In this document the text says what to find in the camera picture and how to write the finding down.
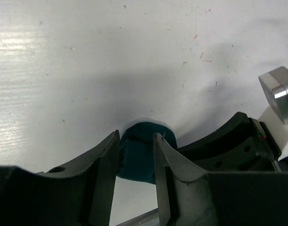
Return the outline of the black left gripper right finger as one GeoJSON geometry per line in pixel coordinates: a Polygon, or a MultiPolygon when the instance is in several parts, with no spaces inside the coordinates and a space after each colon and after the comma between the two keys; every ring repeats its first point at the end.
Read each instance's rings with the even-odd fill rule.
{"type": "Polygon", "coordinates": [[[162,226],[288,226],[288,172],[211,172],[153,136],[162,226]]]}

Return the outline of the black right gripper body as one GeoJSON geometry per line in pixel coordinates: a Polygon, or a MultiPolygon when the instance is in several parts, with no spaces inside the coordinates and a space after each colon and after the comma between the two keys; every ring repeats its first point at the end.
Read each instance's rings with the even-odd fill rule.
{"type": "Polygon", "coordinates": [[[282,171],[278,158],[281,156],[281,150],[271,135],[269,129],[263,121],[249,118],[256,131],[257,151],[256,155],[260,156],[267,165],[271,164],[274,171],[282,171]]]}

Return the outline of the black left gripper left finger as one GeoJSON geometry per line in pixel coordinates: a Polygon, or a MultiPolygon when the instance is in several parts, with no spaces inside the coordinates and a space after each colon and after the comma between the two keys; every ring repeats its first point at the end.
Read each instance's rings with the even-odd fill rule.
{"type": "Polygon", "coordinates": [[[107,226],[120,134],[48,172],[0,166],[0,226],[107,226]]]}

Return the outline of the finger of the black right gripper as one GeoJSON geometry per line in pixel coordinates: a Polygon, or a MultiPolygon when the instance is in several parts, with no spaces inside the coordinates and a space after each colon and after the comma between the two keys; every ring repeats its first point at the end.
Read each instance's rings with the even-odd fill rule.
{"type": "Polygon", "coordinates": [[[272,159],[273,152],[264,138],[249,137],[226,153],[193,163],[209,171],[258,171],[272,159]]]}
{"type": "Polygon", "coordinates": [[[242,144],[251,134],[252,124],[242,112],[235,113],[223,126],[191,144],[177,149],[191,161],[213,158],[242,144]]]}

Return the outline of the dark green reindeer sock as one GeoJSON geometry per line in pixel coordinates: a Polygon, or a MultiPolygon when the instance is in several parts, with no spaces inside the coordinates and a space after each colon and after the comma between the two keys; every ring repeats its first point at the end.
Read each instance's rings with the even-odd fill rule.
{"type": "Polygon", "coordinates": [[[160,133],[172,148],[177,149],[175,134],[169,128],[152,122],[136,123],[120,139],[118,177],[156,184],[153,155],[155,133],[160,133]]]}

